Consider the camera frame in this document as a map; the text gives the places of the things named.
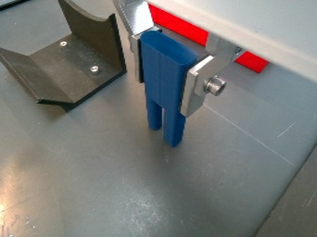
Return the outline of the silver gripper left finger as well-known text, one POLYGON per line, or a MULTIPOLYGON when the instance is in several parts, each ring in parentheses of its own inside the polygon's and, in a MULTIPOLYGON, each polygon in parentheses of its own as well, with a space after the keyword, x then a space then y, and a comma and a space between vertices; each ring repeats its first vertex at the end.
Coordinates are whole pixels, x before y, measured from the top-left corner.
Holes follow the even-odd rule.
POLYGON ((147 31, 161 31, 161 28, 155 26, 150 6, 145 0, 112 0, 112 3, 126 26, 137 80, 143 83, 141 38, 147 31))

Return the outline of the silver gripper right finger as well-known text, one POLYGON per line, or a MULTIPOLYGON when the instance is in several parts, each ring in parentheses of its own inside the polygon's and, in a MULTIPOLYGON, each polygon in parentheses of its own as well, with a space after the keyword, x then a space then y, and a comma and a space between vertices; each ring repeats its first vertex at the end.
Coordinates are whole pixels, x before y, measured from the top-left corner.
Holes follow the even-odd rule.
POLYGON ((226 87, 219 72, 234 62, 242 49, 215 34, 207 38, 203 57, 189 69, 181 102, 181 114, 189 117, 203 105, 207 94, 218 96, 226 87))

